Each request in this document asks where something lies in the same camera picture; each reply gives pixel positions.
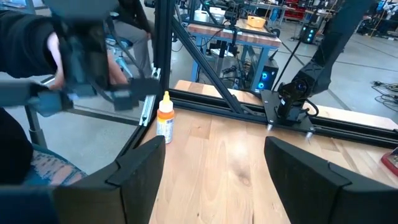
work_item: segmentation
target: concrete floor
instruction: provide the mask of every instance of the concrete floor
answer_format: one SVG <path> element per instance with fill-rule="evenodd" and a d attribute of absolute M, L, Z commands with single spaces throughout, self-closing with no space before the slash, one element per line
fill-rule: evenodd
<path fill-rule="evenodd" d="M 153 9 L 145 8 L 149 19 L 154 19 Z M 296 25 L 286 22 L 281 28 L 281 45 L 275 56 L 280 71 L 285 65 L 289 51 L 296 42 L 289 41 L 293 36 Z M 173 49 L 178 50 L 180 42 L 173 43 Z M 302 44 L 296 53 L 296 58 L 290 62 L 282 82 L 289 82 L 302 64 L 310 60 L 317 47 Z M 348 42 L 345 52 L 340 55 L 333 66 L 332 83 L 330 89 L 312 98 L 318 105 L 331 106 L 344 110 L 359 111 L 391 118 L 398 123 L 398 113 L 391 111 L 374 98 L 379 95 L 371 88 L 371 82 L 379 80 L 386 83 L 398 83 L 398 42 L 384 39 L 353 35 Z M 172 52 L 172 73 L 170 86 L 179 80 L 190 80 L 193 60 L 184 47 L 179 52 Z M 45 77 L 34 77 L 41 81 Z M 1 80 L 11 79 L 1 75 Z M 89 111 L 91 114 L 105 114 L 108 120 L 92 118 L 71 113 L 60 113 L 49 118 L 40 117 L 48 147 L 65 157 L 87 173 L 92 173 L 109 164 L 119 153 L 129 136 L 136 129 L 130 121 L 138 121 L 142 107 L 125 113 L 115 113 L 112 106 L 95 98 L 79 100 L 76 108 Z M 25 111 L 23 108 L 7 109 L 28 130 Z M 120 118 L 122 123 L 112 121 Z"/>

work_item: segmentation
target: black jacket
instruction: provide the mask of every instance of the black jacket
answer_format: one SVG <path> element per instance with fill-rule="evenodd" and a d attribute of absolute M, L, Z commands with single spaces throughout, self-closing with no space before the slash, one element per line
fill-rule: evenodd
<path fill-rule="evenodd" d="M 119 0 L 119 7 L 115 11 L 119 14 L 115 19 L 150 32 L 148 19 L 140 0 Z"/>
<path fill-rule="evenodd" d="M 14 78 L 54 74 L 57 66 L 47 50 L 52 32 L 48 17 L 0 10 L 0 72 Z M 32 152 L 19 123 L 0 108 L 0 184 L 23 181 Z"/>

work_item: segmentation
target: sleeve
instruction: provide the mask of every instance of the sleeve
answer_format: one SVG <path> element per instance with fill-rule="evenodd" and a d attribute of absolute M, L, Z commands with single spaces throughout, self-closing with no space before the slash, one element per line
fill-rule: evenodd
<path fill-rule="evenodd" d="M 0 71 L 14 78 L 54 74 L 57 66 L 47 48 L 52 32 L 50 17 L 0 11 Z"/>
<path fill-rule="evenodd" d="M 133 0 L 134 1 L 134 8 L 136 10 L 136 15 L 137 15 L 137 22 L 139 25 L 144 29 L 146 32 L 150 32 L 150 26 L 148 23 L 147 16 L 145 15 L 144 8 L 142 7 L 142 4 L 140 0 Z"/>

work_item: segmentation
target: wooden workbench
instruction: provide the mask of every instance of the wooden workbench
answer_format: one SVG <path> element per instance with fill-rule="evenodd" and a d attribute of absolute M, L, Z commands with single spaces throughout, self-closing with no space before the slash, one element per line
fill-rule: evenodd
<path fill-rule="evenodd" d="M 219 96 L 213 86 L 179 81 L 175 87 Z M 231 90 L 238 99 L 253 96 Z M 319 106 L 320 116 L 383 128 L 387 118 Z M 155 136 L 155 122 L 143 142 Z M 380 162 L 391 151 L 339 139 L 312 136 L 208 114 L 176 110 L 174 139 L 166 147 L 163 178 L 150 223 L 289 223 L 264 157 L 266 136 L 276 136 L 324 159 L 391 186 L 398 178 Z"/>
<path fill-rule="evenodd" d="M 239 19 L 236 22 L 236 26 L 239 28 L 242 28 L 242 29 L 268 33 L 265 30 L 265 28 L 258 29 L 258 28 L 249 26 L 247 19 Z M 193 35 L 201 34 L 201 35 L 213 36 L 216 34 L 217 37 L 224 37 L 224 38 L 228 38 L 228 39 L 233 38 L 233 34 L 231 32 L 224 32 L 224 31 L 219 32 L 219 31 L 220 31 L 219 28 L 214 28 L 214 27 L 209 27 L 209 26 L 203 26 L 203 25 L 197 25 L 197 24 L 189 24 L 188 25 L 188 32 L 192 33 Z M 241 35 L 238 35 L 236 39 L 240 40 L 240 41 L 245 41 L 245 42 L 250 42 L 250 43 L 255 43 L 255 44 L 269 45 L 269 46 L 274 46 L 274 47 L 279 47 L 281 44 L 281 41 L 277 37 L 267 37 L 264 35 L 248 34 L 245 32 L 243 32 Z"/>

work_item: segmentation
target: computer tower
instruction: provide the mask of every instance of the computer tower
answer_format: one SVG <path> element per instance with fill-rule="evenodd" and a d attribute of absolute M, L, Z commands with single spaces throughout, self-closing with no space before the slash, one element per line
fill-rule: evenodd
<path fill-rule="evenodd" d="M 304 24 L 300 31 L 300 41 L 305 44 L 312 44 L 318 32 L 318 26 L 312 24 Z"/>
<path fill-rule="evenodd" d="M 271 90 L 272 86 L 274 85 L 278 71 L 279 71 L 278 63 L 273 59 L 273 56 L 271 56 L 266 61 L 266 64 L 262 69 L 260 75 L 256 76 L 255 68 L 251 66 L 249 71 L 249 76 L 250 75 L 252 76 L 250 90 L 252 91 Z"/>

